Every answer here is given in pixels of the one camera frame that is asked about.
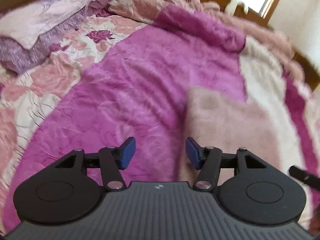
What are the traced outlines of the person right hand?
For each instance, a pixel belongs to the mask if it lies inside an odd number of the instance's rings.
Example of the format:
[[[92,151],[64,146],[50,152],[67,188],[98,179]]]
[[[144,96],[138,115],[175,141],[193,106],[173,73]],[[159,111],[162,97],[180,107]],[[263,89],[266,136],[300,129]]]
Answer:
[[[316,236],[320,232],[320,205],[318,205],[313,212],[313,217],[310,220],[309,232]]]

